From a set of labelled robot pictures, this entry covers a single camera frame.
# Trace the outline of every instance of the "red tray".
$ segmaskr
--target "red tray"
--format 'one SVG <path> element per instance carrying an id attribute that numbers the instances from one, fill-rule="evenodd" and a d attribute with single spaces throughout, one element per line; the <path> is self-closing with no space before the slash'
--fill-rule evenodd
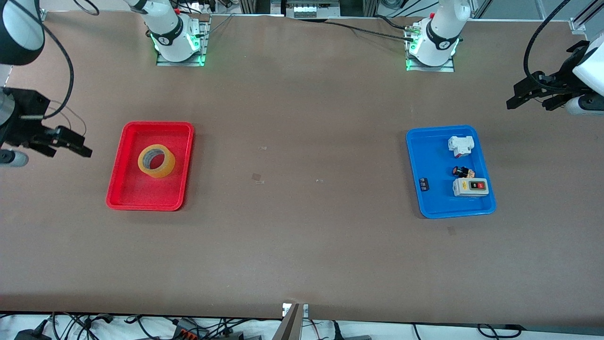
<path id="1" fill-rule="evenodd" d="M 107 206 L 117 210 L 175 211 L 182 206 L 193 145 L 193 125 L 186 122 L 130 122 L 124 126 L 109 190 Z M 174 170 L 153 178 L 138 168 L 138 155 L 152 144 L 174 154 Z"/>

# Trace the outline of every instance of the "white electrical component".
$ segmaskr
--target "white electrical component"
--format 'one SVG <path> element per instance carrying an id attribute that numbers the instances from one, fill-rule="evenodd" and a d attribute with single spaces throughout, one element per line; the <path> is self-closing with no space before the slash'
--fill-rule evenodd
<path id="1" fill-rule="evenodd" d="M 474 138 L 472 136 L 449 138 L 449 151 L 453 151 L 455 158 L 466 156 L 474 149 Z"/>
<path id="2" fill-rule="evenodd" d="M 458 178 L 453 182 L 456 197 L 482 197 L 489 194 L 486 178 Z"/>

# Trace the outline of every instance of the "table surface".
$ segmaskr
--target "table surface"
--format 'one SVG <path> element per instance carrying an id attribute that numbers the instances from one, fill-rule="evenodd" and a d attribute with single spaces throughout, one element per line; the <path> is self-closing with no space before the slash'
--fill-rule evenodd
<path id="1" fill-rule="evenodd" d="M 604 120 L 506 110 L 537 23 L 469 22 L 455 73 L 407 72 L 400 41 L 285 18 L 232 18 L 203 68 L 154 66 L 132 13 L 47 23 L 94 153 L 0 170 L 0 309 L 278 318 L 299 301 L 318 319 L 604 326 Z M 554 72 L 579 39 L 550 24 L 532 70 Z M 67 75 L 48 40 L 8 84 L 61 100 Z M 180 211 L 105 205 L 133 120 L 196 127 Z M 405 133 L 456 124 L 478 131 L 498 208 L 428 220 Z"/>

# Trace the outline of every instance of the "white floor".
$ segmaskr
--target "white floor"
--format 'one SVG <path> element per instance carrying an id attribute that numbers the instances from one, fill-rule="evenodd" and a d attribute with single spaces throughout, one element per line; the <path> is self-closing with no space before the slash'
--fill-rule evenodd
<path id="1" fill-rule="evenodd" d="M 49 315 L 12 315 L 0 319 L 0 339 L 14 339 L 17 332 L 25 329 L 35 329 L 42 320 L 48 318 Z M 113 322 L 106 324 L 102 320 L 95 321 L 92 325 L 92 332 L 100 340 L 143 340 L 148 337 L 141 331 L 138 324 L 126 324 L 125 316 L 116 316 Z M 69 317 L 66 315 L 57 315 L 57 332 L 61 335 L 69 324 Z M 200 326 L 210 326 L 217 324 L 219 319 L 195 319 Z M 170 339 L 175 330 L 175 326 L 169 320 L 161 317 L 144 317 L 142 323 L 152 336 L 158 336 L 161 339 Z M 319 338 L 333 339 L 334 328 L 330 321 L 315 320 L 319 332 Z M 417 340 L 413 327 L 410 324 L 393 324 L 393 323 L 377 323 L 377 322 L 354 322 L 354 321 L 338 321 L 342 335 L 345 338 L 369 335 L 373 340 Z M 236 332 L 243 332 L 246 339 L 254 336 L 262 336 L 262 339 L 272 339 L 273 335 L 279 327 L 279 321 L 248 321 L 234 328 Z M 317 336 L 310 323 L 305 322 L 301 340 L 317 340 Z M 418 325 L 419 335 L 422 340 L 488 340 L 480 335 L 476 328 L 470 327 L 450 327 L 436 325 Z M 77 340 L 77 334 L 80 332 L 80 327 L 74 327 L 69 339 Z M 499 330 L 499 335 L 514 334 L 515 331 Z M 53 336 L 51 322 L 49 322 L 44 330 L 44 334 L 51 339 L 56 339 Z M 561 333 L 545 333 L 545 332 L 528 332 L 524 331 L 518 337 L 518 340 L 602 340 L 604 336 L 592 335 L 570 335 Z"/>

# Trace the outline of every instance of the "yellow tape roll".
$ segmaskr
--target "yellow tape roll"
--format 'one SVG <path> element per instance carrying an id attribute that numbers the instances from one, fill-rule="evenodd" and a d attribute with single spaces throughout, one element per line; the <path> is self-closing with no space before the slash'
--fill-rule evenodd
<path id="1" fill-rule="evenodd" d="M 164 163 L 155 169 L 151 169 L 151 160 L 156 156 L 164 155 Z M 162 144 L 153 144 L 145 148 L 138 156 L 138 167 L 145 174 L 153 178 L 162 178 L 168 176 L 174 170 L 176 160 L 170 150 Z"/>

